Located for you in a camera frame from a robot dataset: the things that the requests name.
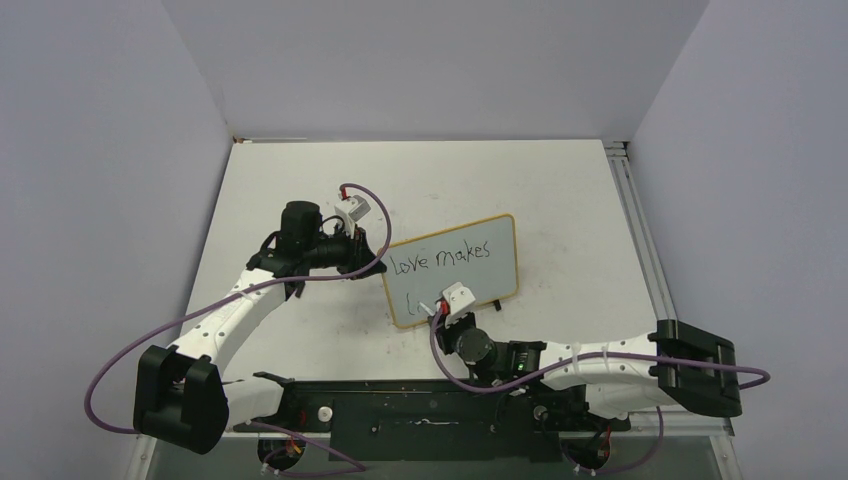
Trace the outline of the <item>white whiteboard marker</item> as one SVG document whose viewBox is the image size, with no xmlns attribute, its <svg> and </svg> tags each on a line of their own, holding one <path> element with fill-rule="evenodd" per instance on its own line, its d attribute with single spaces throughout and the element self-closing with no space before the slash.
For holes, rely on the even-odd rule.
<svg viewBox="0 0 848 480">
<path fill-rule="evenodd" d="M 432 308 L 431 306 L 428 306 L 427 304 L 425 304 L 423 302 L 420 302 L 418 304 L 418 307 L 421 311 L 425 312 L 428 317 L 433 317 L 437 313 L 437 311 L 434 308 Z"/>
</svg>

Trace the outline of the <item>yellow framed small whiteboard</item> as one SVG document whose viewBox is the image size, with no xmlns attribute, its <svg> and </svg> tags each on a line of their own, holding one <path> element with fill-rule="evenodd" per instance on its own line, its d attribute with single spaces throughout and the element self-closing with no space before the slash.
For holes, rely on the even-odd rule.
<svg viewBox="0 0 848 480">
<path fill-rule="evenodd" d="M 425 305 L 460 282 L 478 304 L 519 290 L 515 219 L 502 214 L 393 244 L 382 257 L 392 323 L 399 329 L 426 321 Z"/>
</svg>

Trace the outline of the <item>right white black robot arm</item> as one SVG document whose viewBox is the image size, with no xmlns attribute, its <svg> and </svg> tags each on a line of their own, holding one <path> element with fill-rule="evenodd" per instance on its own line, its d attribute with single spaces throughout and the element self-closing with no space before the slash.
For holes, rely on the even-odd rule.
<svg viewBox="0 0 848 480">
<path fill-rule="evenodd" d="M 631 338 L 598 343 L 495 341 L 476 324 L 475 299 L 456 282 L 430 305 L 429 343 L 439 370 L 478 395 L 579 390 L 565 402 L 569 421 L 590 428 L 630 412 L 679 405 L 707 417 L 742 413 L 734 344 L 675 319 Z"/>
</svg>

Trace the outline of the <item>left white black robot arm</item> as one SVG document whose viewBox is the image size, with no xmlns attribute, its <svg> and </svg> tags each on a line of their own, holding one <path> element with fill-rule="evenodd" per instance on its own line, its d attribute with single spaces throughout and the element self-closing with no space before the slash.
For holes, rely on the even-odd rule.
<svg viewBox="0 0 848 480">
<path fill-rule="evenodd" d="M 225 381 L 222 374 L 261 322 L 304 289 L 312 270 L 333 268 L 342 279 L 385 272 L 357 224 L 369 210 L 360 195 L 342 197 L 327 233 L 317 204 L 288 202 L 279 229 L 248 260 L 227 301 L 169 346 L 150 346 L 141 355 L 134 428 L 198 454 L 249 420 L 261 418 L 276 431 L 290 428 L 298 403 L 284 394 L 285 379 L 259 372 Z"/>
</svg>

